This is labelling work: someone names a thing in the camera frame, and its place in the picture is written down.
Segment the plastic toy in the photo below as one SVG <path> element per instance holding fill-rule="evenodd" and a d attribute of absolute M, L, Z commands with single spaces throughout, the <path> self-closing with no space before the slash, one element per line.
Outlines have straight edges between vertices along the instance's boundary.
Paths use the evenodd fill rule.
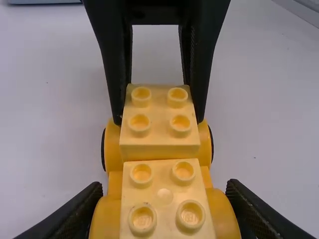
<path fill-rule="evenodd" d="M 210 178 L 204 119 L 229 0 L 84 0 L 100 45 L 113 118 L 102 136 L 107 195 L 93 183 L 18 239 L 313 238 L 232 179 Z M 133 85 L 132 25 L 178 24 L 184 83 Z"/>

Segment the toy wheel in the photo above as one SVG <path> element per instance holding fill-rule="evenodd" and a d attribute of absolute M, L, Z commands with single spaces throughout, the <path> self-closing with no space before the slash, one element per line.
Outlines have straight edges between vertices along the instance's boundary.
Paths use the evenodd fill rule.
<path fill-rule="evenodd" d="M 106 169 L 105 169 L 105 159 L 104 159 L 104 138 L 105 138 L 105 129 L 103 130 L 103 133 L 102 133 L 101 159 L 102 159 L 102 167 L 103 167 L 104 171 L 106 171 Z"/>
<path fill-rule="evenodd" d="M 213 162 L 214 158 L 214 140 L 213 140 L 213 134 L 211 133 L 211 129 L 208 125 L 209 134 L 210 134 L 210 143 L 211 143 L 211 163 Z"/>

